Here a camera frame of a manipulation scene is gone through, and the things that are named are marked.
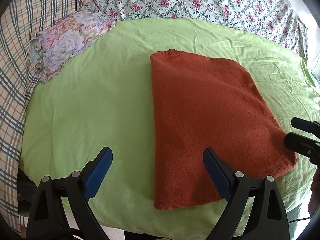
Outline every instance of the plaid fabric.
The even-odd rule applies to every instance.
[[[83,2],[13,0],[0,19],[0,213],[17,233],[17,172],[26,107],[37,83],[28,59],[29,40],[77,11]]]

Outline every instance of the floral pillow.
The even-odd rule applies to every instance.
[[[115,23],[99,17],[89,2],[55,26],[38,32],[30,41],[29,56],[31,65],[39,69],[39,81],[46,83],[59,74],[70,57],[84,52]]]

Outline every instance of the bolt head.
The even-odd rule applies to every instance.
[[[244,176],[244,174],[243,174],[243,172],[241,172],[241,171],[236,171],[236,176],[237,176],[238,178],[242,178],[242,177]]]
[[[44,176],[43,178],[42,178],[42,181],[43,182],[47,182],[49,180],[49,176]]]
[[[270,182],[273,182],[275,179],[272,176],[269,175],[269,176],[267,176],[267,180],[270,181]]]
[[[74,178],[77,178],[80,176],[80,171],[74,171],[72,174],[71,174],[72,177]]]

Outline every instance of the orange sweater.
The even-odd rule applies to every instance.
[[[294,168],[295,153],[285,149],[284,131],[242,66],[172,49],[150,59],[156,208],[220,199],[203,165],[207,147],[252,178],[277,178]]]

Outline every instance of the pink flower pattern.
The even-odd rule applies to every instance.
[[[95,40],[113,28],[118,12],[110,10],[107,17],[100,17],[89,2],[79,11],[64,18],[55,26],[39,32],[30,42],[33,67],[39,68],[39,81],[46,83],[60,73],[67,60],[84,52]]]
[[[195,18],[254,33],[307,60],[307,29],[288,0],[93,0],[110,20]]]

